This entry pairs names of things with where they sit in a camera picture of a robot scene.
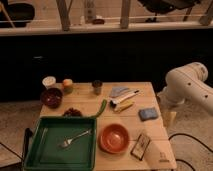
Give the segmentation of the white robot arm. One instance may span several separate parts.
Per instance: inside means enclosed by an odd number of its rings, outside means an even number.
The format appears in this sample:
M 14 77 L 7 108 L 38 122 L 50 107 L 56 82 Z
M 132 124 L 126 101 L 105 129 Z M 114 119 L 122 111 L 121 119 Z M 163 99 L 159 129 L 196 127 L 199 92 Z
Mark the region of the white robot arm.
M 176 117 L 175 107 L 190 100 L 213 116 L 213 87 L 205 84 L 207 67 L 192 62 L 170 70 L 165 76 L 166 86 L 157 94 L 163 124 L 169 127 Z

